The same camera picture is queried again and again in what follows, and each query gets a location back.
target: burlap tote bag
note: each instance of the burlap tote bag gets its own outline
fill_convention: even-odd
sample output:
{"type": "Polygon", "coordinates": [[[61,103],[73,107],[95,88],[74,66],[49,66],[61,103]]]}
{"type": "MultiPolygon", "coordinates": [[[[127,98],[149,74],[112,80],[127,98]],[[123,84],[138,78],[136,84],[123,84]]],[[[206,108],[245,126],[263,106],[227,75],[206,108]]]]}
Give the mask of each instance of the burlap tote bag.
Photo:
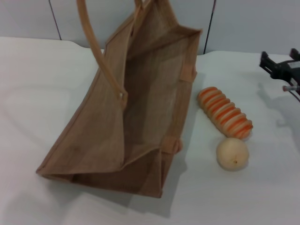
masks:
{"type": "Polygon", "coordinates": [[[201,30],[180,26],[168,0],[135,0],[102,54],[85,1],[77,5],[100,69],[37,173],[160,197],[182,148],[201,30]]]}

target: orange stripe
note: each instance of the orange stripe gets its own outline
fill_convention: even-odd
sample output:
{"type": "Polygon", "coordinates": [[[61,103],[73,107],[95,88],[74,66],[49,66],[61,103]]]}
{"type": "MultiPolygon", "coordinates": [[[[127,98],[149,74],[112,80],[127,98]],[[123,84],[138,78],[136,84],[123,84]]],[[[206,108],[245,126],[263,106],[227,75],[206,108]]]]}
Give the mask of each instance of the orange stripe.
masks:
{"type": "Polygon", "coordinates": [[[214,106],[216,103],[218,103],[219,101],[222,101],[223,99],[225,99],[226,97],[225,96],[222,96],[221,98],[218,98],[214,101],[212,101],[208,106],[207,106],[207,111],[212,107],[214,106]]]}
{"type": "Polygon", "coordinates": [[[222,108],[224,105],[226,105],[228,103],[230,103],[230,100],[226,100],[225,102],[222,102],[222,103],[216,105],[216,107],[211,111],[211,114],[213,115],[213,113],[215,111],[217,111],[218,109],[222,108]]]}
{"type": "Polygon", "coordinates": [[[252,127],[253,127],[252,125],[247,124],[246,126],[242,127],[241,130],[237,131],[234,135],[236,136],[236,135],[238,135],[238,134],[241,133],[241,132],[250,130],[252,127]]]}
{"type": "Polygon", "coordinates": [[[207,88],[207,90],[200,93],[199,97],[202,97],[203,95],[205,95],[207,92],[210,92],[211,90],[217,90],[217,88],[216,87],[209,87],[209,88],[207,88]]]}
{"type": "Polygon", "coordinates": [[[220,117],[224,116],[226,113],[228,113],[228,112],[230,112],[231,110],[234,110],[234,109],[235,109],[234,106],[225,109],[224,111],[222,111],[222,112],[216,117],[216,120],[220,119],[220,117]]]}
{"type": "Polygon", "coordinates": [[[221,121],[221,125],[225,124],[228,120],[230,120],[231,118],[239,115],[240,112],[233,112],[232,114],[229,114],[227,117],[225,117],[222,121],[221,121]]]}
{"type": "Polygon", "coordinates": [[[205,105],[209,100],[211,100],[213,97],[215,97],[215,96],[217,96],[217,95],[219,95],[219,94],[220,94],[220,93],[216,93],[216,94],[214,94],[214,95],[208,97],[207,99],[205,99],[205,101],[203,101],[203,105],[205,105]]]}
{"type": "Polygon", "coordinates": [[[244,121],[247,121],[246,117],[243,117],[243,118],[238,119],[237,121],[235,121],[234,123],[232,123],[232,124],[228,127],[227,131],[230,131],[230,130],[231,130],[232,128],[234,128],[236,125],[241,124],[241,123],[244,122],[244,121]]]}

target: white tablecloth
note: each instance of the white tablecloth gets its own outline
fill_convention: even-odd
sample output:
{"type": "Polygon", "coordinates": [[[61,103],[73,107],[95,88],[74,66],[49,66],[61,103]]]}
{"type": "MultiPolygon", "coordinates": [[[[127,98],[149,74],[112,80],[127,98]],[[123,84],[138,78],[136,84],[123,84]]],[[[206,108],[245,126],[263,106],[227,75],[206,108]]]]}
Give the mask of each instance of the white tablecloth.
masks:
{"type": "MultiPolygon", "coordinates": [[[[288,56],[271,55],[275,61],[288,56]]],[[[45,180],[35,174],[82,101],[97,65],[68,41],[0,38],[0,225],[282,225],[300,221],[300,103],[258,67],[260,54],[197,58],[184,150],[161,199],[45,180]],[[221,89],[253,121],[250,160],[221,169],[224,137],[197,106],[221,89]]]]}

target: bag handle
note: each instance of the bag handle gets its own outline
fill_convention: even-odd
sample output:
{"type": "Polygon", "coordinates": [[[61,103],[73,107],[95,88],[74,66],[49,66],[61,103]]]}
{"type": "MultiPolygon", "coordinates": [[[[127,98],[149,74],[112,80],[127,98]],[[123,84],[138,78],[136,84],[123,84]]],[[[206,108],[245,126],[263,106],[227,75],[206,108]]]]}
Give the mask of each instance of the bag handle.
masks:
{"type": "Polygon", "coordinates": [[[79,17],[80,17],[80,21],[82,24],[84,34],[90,44],[90,48],[94,54],[97,64],[99,65],[99,68],[103,71],[106,79],[110,83],[117,99],[121,100],[122,108],[125,109],[126,104],[127,104],[127,99],[128,99],[128,93],[123,87],[121,87],[118,84],[117,80],[115,79],[115,77],[112,74],[111,69],[107,65],[107,62],[105,61],[105,58],[101,52],[101,48],[95,37],[93,28],[90,24],[90,19],[89,19],[87,7],[85,4],[85,0],[77,0],[77,7],[78,7],[78,13],[79,13],[79,17]]]}
{"type": "Polygon", "coordinates": [[[143,7],[143,0],[135,0],[135,8],[143,7]]]}

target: bag side panel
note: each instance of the bag side panel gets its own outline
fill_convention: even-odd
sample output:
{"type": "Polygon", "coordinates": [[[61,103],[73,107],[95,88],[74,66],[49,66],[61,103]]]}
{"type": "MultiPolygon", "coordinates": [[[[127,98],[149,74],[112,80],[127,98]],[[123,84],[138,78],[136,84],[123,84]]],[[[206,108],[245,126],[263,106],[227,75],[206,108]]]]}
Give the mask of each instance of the bag side panel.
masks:
{"type": "MultiPolygon", "coordinates": [[[[123,84],[131,26],[109,43],[105,59],[116,80],[123,84]]],[[[112,172],[124,162],[123,115],[110,84],[98,71],[91,87],[48,156],[40,174],[112,172]]]]}
{"type": "Polygon", "coordinates": [[[162,140],[162,185],[165,183],[171,166],[173,154],[177,152],[177,141],[180,139],[188,113],[188,105],[195,79],[195,63],[201,33],[194,34],[182,40],[187,43],[183,55],[180,81],[177,88],[176,100],[172,113],[172,121],[162,140]]]}
{"type": "Polygon", "coordinates": [[[149,12],[134,39],[134,44],[129,48],[129,59],[201,32],[178,25],[168,0],[152,1],[146,9],[149,12]]]}
{"type": "Polygon", "coordinates": [[[119,172],[76,174],[73,183],[152,197],[161,196],[161,154],[154,150],[119,172]]]}
{"type": "MultiPolygon", "coordinates": [[[[186,41],[148,52],[127,61],[125,88],[128,103],[124,112],[125,149],[127,146],[160,146],[172,122],[172,115],[180,85],[186,41]]],[[[144,152],[125,152],[125,164],[144,152]]]]}

